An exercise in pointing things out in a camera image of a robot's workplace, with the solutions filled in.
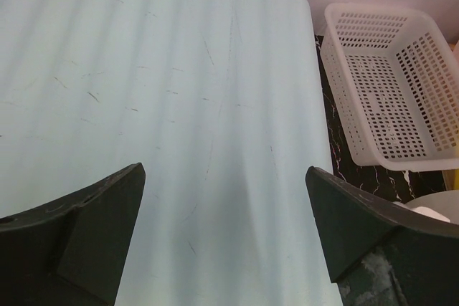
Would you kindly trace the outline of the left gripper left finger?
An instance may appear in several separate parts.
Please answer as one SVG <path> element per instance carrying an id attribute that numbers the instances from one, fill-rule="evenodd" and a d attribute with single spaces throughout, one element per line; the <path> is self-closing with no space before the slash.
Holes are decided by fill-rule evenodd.
<path id="1" fill-rule="evenodd" d="M 114 305 L 143 197 L 131 164 L 1 219 L 2 305 Z"/>

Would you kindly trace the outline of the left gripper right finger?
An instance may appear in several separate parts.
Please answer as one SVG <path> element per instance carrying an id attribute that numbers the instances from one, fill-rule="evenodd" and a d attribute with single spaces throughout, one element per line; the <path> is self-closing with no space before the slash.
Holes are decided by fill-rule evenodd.
<path id="1" fill-rule="evenodd" d="M 344 305 L 457 305 L 458 225 L 381 199 L 311 166 L 306 187 Z"/>

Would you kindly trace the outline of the white round drum box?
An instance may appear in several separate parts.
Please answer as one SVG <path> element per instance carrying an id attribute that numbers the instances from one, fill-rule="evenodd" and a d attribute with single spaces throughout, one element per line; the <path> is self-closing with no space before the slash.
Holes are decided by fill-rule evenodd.
<path id="1" fill-rule="evenodd" d="M 458 190 L 421 196 L 405 203 L 404 206 L 417 213 L 458 224 Z"/>

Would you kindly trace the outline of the light blue hard-shell suitcase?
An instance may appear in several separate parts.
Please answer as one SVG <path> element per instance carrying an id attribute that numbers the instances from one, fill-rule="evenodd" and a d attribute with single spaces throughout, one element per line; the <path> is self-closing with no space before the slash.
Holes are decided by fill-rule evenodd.
<path id="1" fill-rule="evenodd" d="M 118 305 L 340 305 L 308 0 L 1 0 L 1 213 L 132 163 Z"/>

